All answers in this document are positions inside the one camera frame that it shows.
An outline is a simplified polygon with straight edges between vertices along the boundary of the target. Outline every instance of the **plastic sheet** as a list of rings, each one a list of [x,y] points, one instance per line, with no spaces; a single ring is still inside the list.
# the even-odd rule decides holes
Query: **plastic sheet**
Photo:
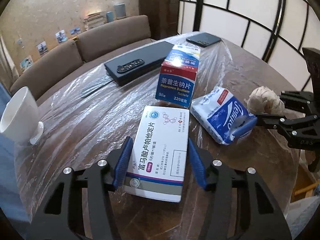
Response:
[[[292,239],[295,239],[305,228],[319,204],[319,196],[303,198],[290,204],[286,221]]]
[[[185,44],[184,34],[167,38]],[[175,106],[155,99],[159,69],[119,87],[110,83],[81,98],[81,91],[106,75],[103,64],[80,76],[51,96],[40,107],[44,134],[40,141],[15,146],[15,165],[22,201],[32,218],[47,188],[66,166],[75,170],[90,167],[119,147],[126,136],[137,133],[145,105]],[[278,72],[262,60],[229,41],[201,49],[194,98],[209,93],[216,85],[229,89],[243,104],[258,86],[276,93],[294,90]],[[288,113],[288,118],[296,118]],[[297,176],[299,150],[286,146],[274,131],[255,127],[240,144],[223,146],[190,116],[189,136],[214,158],[230,167],[254,167],[263,177],[284,211]],[[180,203],[132,196],[118,190],[110,194],[116,223],[123,240],[197,239],[204,221],[208,195],[196,184],[187,162]],[[88,209],[84,201],[86,232]]]

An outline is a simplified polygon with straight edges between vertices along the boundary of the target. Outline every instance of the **sofa cushion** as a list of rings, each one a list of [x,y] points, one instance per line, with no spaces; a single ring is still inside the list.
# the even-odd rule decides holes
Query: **sofa cushion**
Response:
[[[148,17],[133,16],[116,20],[78,35],[77,46],[86,62],[115,49],[151,37]]]
[[[122,48],[116,49],[106,55],[103,55],[93,61],[85,63],[83,66],[78,68],[77,70],[73,71],[70,75],[66,76],[64,79],[59,81],[53,87],[51,87],[47,92],[45,92],[38,100],[38,106],[41,105],[44,101],[46,101],[50,96],[52,96],[55,92],[63,88],[64,86],[68,85],[70,82],[75,80],[77,77],[81,76],[82,74],[86,73],[87,71],[91,70],[92,68],[100,65],[103,62],[106,62],[109,59],[112,59],[118,55],[121,55],[131,49],[135,49],[137,47],[143,46],[145,44],[153,42],[152,39],[145,39],[142,41],[137,41]]]
[[[37,100],[82,65],[76,43],[68,40],[50,50],[28,68],[12,85],[10,92],[15,94],[20,88],[27,86]]]

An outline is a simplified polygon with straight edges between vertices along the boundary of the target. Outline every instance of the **smartphone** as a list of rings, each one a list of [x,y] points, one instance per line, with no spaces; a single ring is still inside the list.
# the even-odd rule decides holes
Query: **smartphone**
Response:
[[[161,66],[173,44],[162,41],[137,49],[104,63],[109,75],[123,86]]]
[[[211,35],[209,33],[199,33],[195,36],[187,38],[187,41],[192,44],[198,45],[202,48],[205,48],[221,41],[221,38]]]

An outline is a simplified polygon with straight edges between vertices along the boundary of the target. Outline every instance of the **screw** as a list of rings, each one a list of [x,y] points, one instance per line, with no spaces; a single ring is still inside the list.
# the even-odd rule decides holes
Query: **screw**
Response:
[[[256,173],[256,169],[255,168],[248,168],[247,171],[250,173],[250,174],[255,174]]]
[[[66,168],[64,168],[63,173],[64,173],[64,174],[69,174],[71,171],[72,171],[72,170],[71,170],[70,167],[66,167]]]
[[[214,166],[221,166],[221,165],[222,165],[222,162],[219,161],[219,160],[214,160],[214,161],[212,162],[212,164],[213,164]]]
[[[107,165],[107,161],[106,160],[100,160],[98,161],[98,166],[103,167]]]

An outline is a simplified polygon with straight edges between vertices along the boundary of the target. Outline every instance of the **blue and white medicine box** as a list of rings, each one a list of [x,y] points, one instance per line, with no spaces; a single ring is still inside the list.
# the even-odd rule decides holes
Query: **blue and white medicine box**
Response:
[[[200,49],[174,45],[161,65],[156,99],[189,107],[199,58]]]

